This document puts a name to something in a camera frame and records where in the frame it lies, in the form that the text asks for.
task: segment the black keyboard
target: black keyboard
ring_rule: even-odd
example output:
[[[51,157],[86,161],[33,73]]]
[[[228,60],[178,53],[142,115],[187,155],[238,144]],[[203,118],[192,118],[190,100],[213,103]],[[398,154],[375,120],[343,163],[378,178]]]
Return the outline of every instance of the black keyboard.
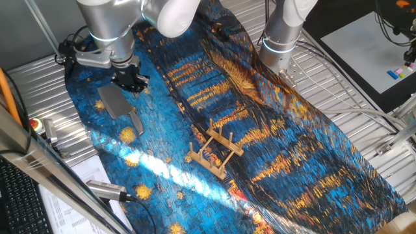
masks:
[[[51,233],[38,185],[0,156],[1,226],[10,234]]]

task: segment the wooden rack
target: wooden rack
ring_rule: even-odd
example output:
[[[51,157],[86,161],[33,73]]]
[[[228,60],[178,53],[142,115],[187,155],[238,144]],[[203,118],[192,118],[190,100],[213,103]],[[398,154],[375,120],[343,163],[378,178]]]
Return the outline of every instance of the wooden rack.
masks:
[[[229,161],[231,156],[234,154],[241,157],[241,155],[244,153],[244,150],[242,150],[242,144],[240,146],[237,146],[236,144],[232,143],[233,140],[233,133],[229,134],[229,138],[225,138],[222,136],[222,127],[220,127],[220,132],[217,133],[213,129],[213,119],[209,119],[209,128],[206,131],[206,133],[210,136],[208,141],[201,147],[199,152],[194,152],[192,149],[192,142],[189,142],[189,152],[188,156],[194,159],[196,162],[201,164],[203,167],[205,167],[208,171],[212,172],[216,177],[220,179],[224,179],[226,177],[226,171],[225,166],[226,163]],[[225,161],[221,164],[220,168],[217,168],[214,166],[213,159],[210,159],[210,161],[203,158],[203,151],[208,146],[208,144],[215,139],[219,143],[221,143],[223,146],[227,147],[229,150],[231,150],[231,153],[227,156]]]

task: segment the metal pole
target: metal pole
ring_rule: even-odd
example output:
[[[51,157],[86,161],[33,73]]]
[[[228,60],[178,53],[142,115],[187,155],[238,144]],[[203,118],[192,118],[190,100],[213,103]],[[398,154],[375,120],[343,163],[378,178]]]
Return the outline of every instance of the metal pole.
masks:
[[[38,5],[34,2],[34,0],[25,0],[25,2],[26,2],[27,7],[29,7],[29,10],[31,10],[31,12],[33,14],[33,17],[38,22],[39,27],[44,32],[47,40],[51,44],[52,49],[58,55],[58,59],[59,58],[61,59],[61,56],[60,56],[59,51],[58,51],[58,46],[59,46],[58,40],[55,37],[55,35],[53,34],[49,25],[47,24],[47,22],[44,18],[44,15],[40,12],[40,9],[39,9]]]
[[[0,150],[23,150],[27,132],[1,105],[0,120]],[[32,138],[29,152],[30,155],[24,157],[13,153],[3,157],[106,233],[131,233],[43,139]]]

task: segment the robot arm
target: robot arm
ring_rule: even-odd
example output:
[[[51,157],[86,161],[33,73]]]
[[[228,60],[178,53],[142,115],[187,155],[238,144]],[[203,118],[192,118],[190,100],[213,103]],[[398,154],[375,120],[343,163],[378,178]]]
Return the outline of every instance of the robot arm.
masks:
[[[162,35],[174,38],[190,26],[200,0],[77,0],[99,53],[77,51],[79,64],[113,68],[113,83],[139,93],[149,77],[141,75],[140,59],[133,54],[131,27],[147,20]]]
[[[277,0],[265,27],[259,57],[277,74],[289,67],[306,16],[318,0]]]

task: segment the metal grid table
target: metal grid table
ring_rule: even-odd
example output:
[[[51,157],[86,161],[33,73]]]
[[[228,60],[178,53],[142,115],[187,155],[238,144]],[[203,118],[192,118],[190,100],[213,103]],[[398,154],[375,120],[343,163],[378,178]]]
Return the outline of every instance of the metal grid table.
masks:
[[[263,0],[223,0],[242,23],[254,44],[265,26]],[[309,41],[304,34],[301,40]],[[337,74],[327,62],[310,51],[297,47],[293,55],[296,90],[310,103],[322,110],[352,107],[372,108],[352,84]],[[57,127],[60,151],[67,151],[66,159],[74,165],[96,154],[78,113],[66,91],[64,70],[53,57],[30,63],[10,71],[21,90],[29,117],[52,118]],[[413,151],[403,144],[382,156],[375,149],[393,137],[393,128],[379,117],[362,113],[329,115],[354,143],[375,169],[404,197],[406,203],[416,198],[416,163]]]

